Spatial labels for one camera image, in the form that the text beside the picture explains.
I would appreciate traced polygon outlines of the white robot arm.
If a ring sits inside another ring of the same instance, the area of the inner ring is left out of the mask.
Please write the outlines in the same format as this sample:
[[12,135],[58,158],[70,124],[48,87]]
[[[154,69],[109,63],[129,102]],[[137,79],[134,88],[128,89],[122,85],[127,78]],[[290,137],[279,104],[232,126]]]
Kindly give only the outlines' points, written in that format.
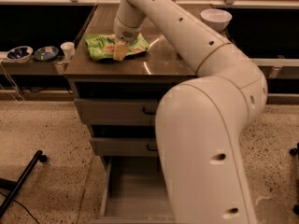
[[258,224],[239,147],[267,83],[240,49],[171,0],[121,0],[114,33],[132,41],[150,19],[196,74],[161,99],[155,133],[177,224]]

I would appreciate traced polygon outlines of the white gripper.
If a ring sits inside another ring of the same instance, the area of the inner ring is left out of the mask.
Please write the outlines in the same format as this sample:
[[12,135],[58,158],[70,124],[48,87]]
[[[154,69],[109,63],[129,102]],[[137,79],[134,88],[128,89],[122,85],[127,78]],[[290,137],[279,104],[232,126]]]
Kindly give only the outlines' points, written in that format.
[[[137,20],[128,17],[121,18],[117,16],[114,20],[114,35],[119,39],[128,43],[134,42],[142,30],[144,18]],[[114,48],[113,59],[121,62],[129,51],[127,43],[117,42]]]

